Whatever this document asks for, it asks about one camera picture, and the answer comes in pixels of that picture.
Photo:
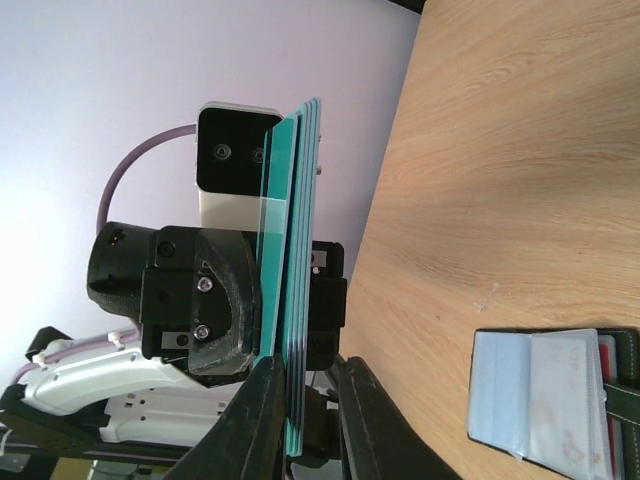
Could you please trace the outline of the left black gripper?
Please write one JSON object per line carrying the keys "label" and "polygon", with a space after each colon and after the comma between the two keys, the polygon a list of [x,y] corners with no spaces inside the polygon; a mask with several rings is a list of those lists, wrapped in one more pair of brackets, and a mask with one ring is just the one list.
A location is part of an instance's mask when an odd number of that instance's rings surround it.
{"label": "left black gripper", "polygon": [[[207,386],[245,379],[258,361],[262,289],[258,233],[118,222],[92,247],[89,298],[131,319],[147,359],[173,363]],[[345,323],[345,251],[312,244],[307,371],[328,369]]]}

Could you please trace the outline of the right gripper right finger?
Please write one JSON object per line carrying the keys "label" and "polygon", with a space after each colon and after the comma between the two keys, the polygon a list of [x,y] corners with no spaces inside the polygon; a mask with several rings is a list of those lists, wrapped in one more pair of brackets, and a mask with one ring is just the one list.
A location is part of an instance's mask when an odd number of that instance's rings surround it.
{"label": "right gripper right finger", "polygon": [[338,357],[340,454],[345,479],[458,479],[414,431],[360,357]]}

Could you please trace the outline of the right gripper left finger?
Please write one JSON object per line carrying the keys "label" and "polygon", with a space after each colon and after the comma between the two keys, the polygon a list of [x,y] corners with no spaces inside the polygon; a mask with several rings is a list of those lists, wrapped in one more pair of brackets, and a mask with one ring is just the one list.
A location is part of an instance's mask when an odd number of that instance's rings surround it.
{"label": "right gripper left finger", "polygon": [[222,417],[165,477],[283,479],[285,388],[282,356],[262,358]]}

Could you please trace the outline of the teal card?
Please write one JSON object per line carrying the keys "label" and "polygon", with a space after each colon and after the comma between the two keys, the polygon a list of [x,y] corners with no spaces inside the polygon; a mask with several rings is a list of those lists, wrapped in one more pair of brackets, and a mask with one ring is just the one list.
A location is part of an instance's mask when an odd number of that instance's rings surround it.
{"label": "teal card", "polygon": [[321,99],[314,97],[265,134],[256,247],[262,289],[258,357],[280,353],[285,368],[285,444],[303,451],[312,223]]}

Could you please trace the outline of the white patterned card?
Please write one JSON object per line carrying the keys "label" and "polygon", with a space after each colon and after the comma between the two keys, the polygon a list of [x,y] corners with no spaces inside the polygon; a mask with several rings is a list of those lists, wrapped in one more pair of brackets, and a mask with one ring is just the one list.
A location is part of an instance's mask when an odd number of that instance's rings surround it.
{"label": "white patterned card", "polygon": [[532,336],[528,458],[572,479],[613,477],[595,330]]}

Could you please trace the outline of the black leather card holder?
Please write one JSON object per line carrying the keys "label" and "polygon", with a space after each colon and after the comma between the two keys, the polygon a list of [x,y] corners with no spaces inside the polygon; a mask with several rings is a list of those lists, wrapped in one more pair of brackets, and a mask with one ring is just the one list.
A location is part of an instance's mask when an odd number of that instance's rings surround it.
{"label": "black leather card holder", "polygon": [[638,478],[638,330],[477,330],[467,436],[569,479]]}

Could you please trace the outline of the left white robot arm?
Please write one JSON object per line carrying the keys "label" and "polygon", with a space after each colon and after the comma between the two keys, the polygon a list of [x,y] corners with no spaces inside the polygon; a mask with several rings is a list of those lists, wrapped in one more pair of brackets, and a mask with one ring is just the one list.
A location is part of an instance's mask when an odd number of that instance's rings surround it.
{"label": "left white robot arm", "polygon": [[285,450],[325,451],[325,401],[306,375],[331,367],[345,323],[344,249],[298,236],[110,222],[98,234],[87,293],[133,320],[75,340],[41,329],[1,397],[1,420],[40,448],[106,443],[192,447],[223,416],[223,387],[258,362],[284,364]]}

